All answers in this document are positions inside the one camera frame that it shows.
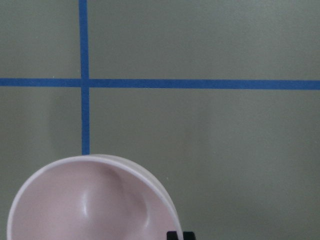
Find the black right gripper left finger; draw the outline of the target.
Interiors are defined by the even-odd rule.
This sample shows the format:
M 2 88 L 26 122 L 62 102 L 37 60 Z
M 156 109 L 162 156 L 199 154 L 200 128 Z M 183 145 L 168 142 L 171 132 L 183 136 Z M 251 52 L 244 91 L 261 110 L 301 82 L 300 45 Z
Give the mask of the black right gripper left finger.
M 167 240 L 178 240 L 178 234 L 176 231 L 168 231 L 166 233 Z

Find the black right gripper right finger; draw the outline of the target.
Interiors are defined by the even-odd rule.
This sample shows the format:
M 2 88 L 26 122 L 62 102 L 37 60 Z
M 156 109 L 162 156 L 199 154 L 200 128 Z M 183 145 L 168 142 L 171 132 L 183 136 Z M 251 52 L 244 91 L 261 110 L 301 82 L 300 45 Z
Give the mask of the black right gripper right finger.
M 184 231 L 183 240 L 196 240 L 196 235 L 193 231 Z

